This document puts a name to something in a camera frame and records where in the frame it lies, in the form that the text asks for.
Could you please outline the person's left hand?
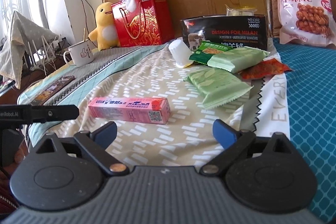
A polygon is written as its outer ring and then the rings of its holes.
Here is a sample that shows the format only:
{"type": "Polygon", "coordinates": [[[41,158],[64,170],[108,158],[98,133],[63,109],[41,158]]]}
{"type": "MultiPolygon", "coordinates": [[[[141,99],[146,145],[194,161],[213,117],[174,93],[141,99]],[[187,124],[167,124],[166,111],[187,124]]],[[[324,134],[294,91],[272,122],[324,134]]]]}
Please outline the person's left hand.
{"type": "Polygon", "coordinates": [[[8,166],[1,168],[1,181],[9,180],[10,176],[15,172],[20,163],[25,159],[28,154],[25,143],[22,143],[14,155],[13,162],[8,166]]]}

